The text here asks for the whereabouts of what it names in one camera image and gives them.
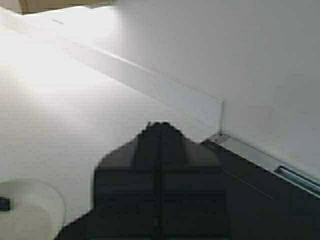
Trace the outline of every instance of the black plastic part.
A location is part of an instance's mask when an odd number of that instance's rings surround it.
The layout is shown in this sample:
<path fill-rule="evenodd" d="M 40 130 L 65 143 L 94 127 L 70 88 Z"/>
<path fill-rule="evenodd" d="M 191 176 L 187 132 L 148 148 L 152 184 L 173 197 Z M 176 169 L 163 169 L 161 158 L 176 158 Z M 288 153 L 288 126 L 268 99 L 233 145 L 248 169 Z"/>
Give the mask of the black plastic part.
<path fill-rule="evenodd" d="M 0 197 L 0 211 L 1 212 L 8 212 L 11 210 L 11 202 L 10 199 L 6 197 Z"/>

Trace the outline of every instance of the small black object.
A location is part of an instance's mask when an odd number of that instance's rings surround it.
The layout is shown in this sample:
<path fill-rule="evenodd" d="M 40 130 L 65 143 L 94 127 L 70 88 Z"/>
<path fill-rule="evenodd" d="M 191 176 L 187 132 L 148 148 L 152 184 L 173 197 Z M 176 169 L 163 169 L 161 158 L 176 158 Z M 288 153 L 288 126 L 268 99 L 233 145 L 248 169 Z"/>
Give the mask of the small black object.
<path fill-rule="evenodd" d="M 0 211 L 8 212 L 11 210 L 10 199 L 0 196 Z"/>

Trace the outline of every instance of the white round object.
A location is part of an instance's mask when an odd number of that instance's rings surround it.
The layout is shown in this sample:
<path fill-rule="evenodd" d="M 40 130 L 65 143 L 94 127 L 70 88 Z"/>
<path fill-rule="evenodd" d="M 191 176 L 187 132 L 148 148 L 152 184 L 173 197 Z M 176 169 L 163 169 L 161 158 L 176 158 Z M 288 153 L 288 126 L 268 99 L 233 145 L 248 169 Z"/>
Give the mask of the white round object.
<path fill-rule="evenodd" d="M 53 240 L 65 223 L 66 204 L 52 186 L 29 179 L 0 183 L 0 197 L 11 201 L 0 211 L 0 240 Z"/>

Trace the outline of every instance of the white wall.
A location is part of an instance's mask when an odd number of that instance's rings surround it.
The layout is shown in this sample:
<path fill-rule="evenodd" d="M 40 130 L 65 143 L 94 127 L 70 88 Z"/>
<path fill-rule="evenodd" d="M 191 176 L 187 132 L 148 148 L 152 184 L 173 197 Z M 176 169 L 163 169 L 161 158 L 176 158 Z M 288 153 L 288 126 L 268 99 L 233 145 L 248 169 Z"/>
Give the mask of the white wall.
<path fill-rule="evenodd" d="M 318 0 L 118 0 L 113 30 L 93 42 L 224 99 L 226 133 L 319 177 L 319 11 Z"/>

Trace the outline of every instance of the white baseboard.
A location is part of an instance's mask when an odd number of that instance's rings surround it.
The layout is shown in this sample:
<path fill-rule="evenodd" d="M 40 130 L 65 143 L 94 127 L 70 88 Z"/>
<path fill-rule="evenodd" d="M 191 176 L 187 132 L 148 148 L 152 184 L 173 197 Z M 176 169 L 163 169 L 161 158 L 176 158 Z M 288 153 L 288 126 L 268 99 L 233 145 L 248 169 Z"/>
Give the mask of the white baseboard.
<path fill-rule="evenodd" d="M 209 131 L 204 137 L 221 129 L 223 101 L 219 98 L 191 89 L 80 39 L 57 34 L 53 29 L 63 28 L 63 25 L 46 16 L 20 16 L 2 8 L 0 21 L 7 28 L 27 34 L 35 41 L 53 44 L 79 62 L 194 118 L 197 125 L 203 125 Z"/>

